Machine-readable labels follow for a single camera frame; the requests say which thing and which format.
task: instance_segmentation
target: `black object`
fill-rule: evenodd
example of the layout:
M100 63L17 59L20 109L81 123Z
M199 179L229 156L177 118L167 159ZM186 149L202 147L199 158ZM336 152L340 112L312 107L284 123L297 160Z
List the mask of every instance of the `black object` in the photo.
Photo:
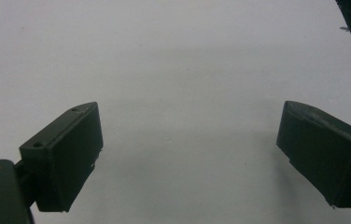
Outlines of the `black object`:
M330 205L351 207L351 126L313 106L286 101L277 145Z
M0 223L33 223L29 207L69 211L103 147L97 103L67 110L24 143L21 161L0 161Z

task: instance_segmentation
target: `gray surface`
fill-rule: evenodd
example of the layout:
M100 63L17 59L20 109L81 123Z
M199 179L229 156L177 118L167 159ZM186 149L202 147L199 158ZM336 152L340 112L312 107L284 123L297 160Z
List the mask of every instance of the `gray surface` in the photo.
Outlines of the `gray surface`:
M100 106L104 151L45 223L351 223L275 145L284 101L351 124L334 1L0 1L0 158Z

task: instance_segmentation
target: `tabletop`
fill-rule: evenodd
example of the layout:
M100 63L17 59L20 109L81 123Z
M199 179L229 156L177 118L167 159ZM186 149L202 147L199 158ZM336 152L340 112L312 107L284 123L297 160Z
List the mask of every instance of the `tabletop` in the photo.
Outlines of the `tabletop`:
M351 35L331 1L2 1L0 159L74 105L104 148L45 223L351 223L276 146L283 103L351 124Z

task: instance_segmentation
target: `black plastic part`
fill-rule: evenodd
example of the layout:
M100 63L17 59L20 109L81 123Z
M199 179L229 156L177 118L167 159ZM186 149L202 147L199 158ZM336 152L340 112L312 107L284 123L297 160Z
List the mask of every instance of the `black plastic part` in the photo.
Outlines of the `black plastic part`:
M20 147L43 212L69 211L103 147L97 103L67 110Z
M24 205L12 161L0 160L0 224L34 223Z
M351 126L310 105L286 101L277 145L330 205L351 207Z

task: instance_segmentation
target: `white table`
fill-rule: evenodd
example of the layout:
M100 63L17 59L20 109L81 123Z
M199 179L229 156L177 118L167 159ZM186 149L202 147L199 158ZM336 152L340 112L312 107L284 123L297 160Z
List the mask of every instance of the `white table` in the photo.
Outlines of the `white table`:
M286 100L351 124L351 35L329 1L0 1L0 159L66 109L105 147L45 223L351 223L275 145Z

